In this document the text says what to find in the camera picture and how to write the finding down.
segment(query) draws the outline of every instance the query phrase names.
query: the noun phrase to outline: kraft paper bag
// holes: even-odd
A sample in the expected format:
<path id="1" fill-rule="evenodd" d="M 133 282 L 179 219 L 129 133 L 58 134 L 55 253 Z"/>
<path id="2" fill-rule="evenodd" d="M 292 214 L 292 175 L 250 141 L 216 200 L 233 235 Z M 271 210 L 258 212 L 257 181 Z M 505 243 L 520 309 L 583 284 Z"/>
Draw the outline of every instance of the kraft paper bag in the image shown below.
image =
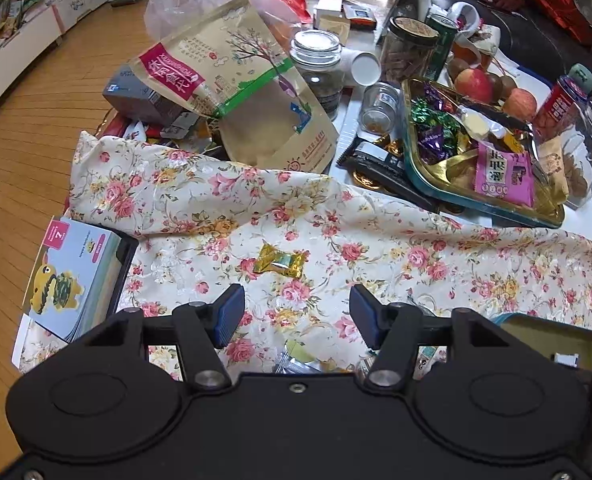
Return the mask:
<path id="1" fill-rule="evenodd" d="M 338 133 L 249 0 L 232 0 L 130 61 L 147 86 L 217 118 L 227 153 L 264 169 L 320 173 Z"/>

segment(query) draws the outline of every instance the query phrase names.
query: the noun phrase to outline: blue gripper pad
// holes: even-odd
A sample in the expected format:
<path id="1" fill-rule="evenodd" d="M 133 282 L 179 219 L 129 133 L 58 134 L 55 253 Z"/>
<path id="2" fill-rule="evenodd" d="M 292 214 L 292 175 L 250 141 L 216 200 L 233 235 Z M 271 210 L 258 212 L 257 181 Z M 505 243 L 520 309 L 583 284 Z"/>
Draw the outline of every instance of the blue gripper pad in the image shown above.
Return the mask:
<path id="1" fill-rule="evenodd" d="M 213 325 L 207 330 L 214 348 L 224 348 L 245 313 L 245 289 L 234 283 L 211 304 Z"/>
<path id="2" fill-rule="evenodd" d="M 360 283 L 349 291 L 349 315 L 358 327 L 365 344 L 379 350 L 391 328 L 381 315 L 385 306 Z"/>

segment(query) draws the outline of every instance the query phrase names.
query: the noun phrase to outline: red apple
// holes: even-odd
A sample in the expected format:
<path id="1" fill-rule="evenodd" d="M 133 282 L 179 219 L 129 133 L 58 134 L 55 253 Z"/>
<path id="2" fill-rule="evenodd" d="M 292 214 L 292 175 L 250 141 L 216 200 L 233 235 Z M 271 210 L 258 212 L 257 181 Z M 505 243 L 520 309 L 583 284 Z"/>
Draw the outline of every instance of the red apple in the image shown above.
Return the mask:
<path id="1" fill-rule="evenodd" d="M 454 81 L 456 92 L 489 104 L 493 99 L 493 86 L 487 74 L 479 68 L 466 68 Z"/>
<path id="2" fill-rule="evenodd" d="M 536 98 L 522 88 L 514 88 L 502 105 L 503 112 L 527 122 L 535 117 L 537 108 Z"/>

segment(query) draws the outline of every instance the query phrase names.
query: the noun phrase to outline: tree illustration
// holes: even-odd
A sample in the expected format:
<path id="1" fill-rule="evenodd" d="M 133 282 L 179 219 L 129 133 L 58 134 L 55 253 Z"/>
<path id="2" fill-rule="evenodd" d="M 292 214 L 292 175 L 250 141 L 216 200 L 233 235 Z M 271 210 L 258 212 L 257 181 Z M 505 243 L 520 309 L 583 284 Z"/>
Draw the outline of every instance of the tree illustration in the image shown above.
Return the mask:
<path id="1" fill-rule="evenodd" d="M 283 54 L 281 47 L 276 45 L 278 50 L 274 52 L 272 50 L 271 43 L 266 41 L 263 35 L 258 31 L 253 30 L 253 28 L 248 28 L 247 33 L 242 33 L 239 30 L 236 32 L 229 30 L 228 32 L 231 36 L 231 40 L 228 40 L 227 43 L 232 48 L 232 57 L 236 60 L 236 62 L 239 64 L 244 64 L 246 63 L 247 59 L 251 59 L 253 57 L 266 59 L 269 61 L 269 63 L 271 63 L 271 66 L 276 72 L 276 76 L 278 76 L 278 83 L 281 86 L 282 91 L 284 91 L 292 99 L 297 99 L 301 108 L 309 108 L 309 106 L 300 99 L 296 89 L 288 81 L 288 79 L 278 71 L 277 62 L 280 62 L 281 54 Z"/>

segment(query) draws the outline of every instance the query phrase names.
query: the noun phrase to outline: green zip strip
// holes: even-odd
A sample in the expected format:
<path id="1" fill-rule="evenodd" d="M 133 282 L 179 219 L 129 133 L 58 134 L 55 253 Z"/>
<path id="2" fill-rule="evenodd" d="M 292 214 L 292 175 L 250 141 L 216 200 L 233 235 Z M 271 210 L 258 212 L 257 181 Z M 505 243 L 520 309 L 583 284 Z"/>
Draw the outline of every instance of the green zip strip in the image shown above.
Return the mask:
<path id="1" fill-rule="evenodd" d="M 241 89 L 240 92 L 231 96 L 223 104 L 218 105 L 218 108 L 216 108 L 213 113 L 214 118 L 220 119 L 224 115 L 228 114 L 231 110 L 236 108 L 241 102 L 246 100 L 251 94 L 259 90 L 260 88 L 265 86 L 269 81 L 275 78 L 277 74 L 287 72 L 287 70 L 289 70 L 292 66 L 294 66 L 293 61 L 290 57 L 287 57 L 276 67 L 271 67 L 267 72 L 258 76 L 256 79 L 250 82 L 249 85 Z"/>

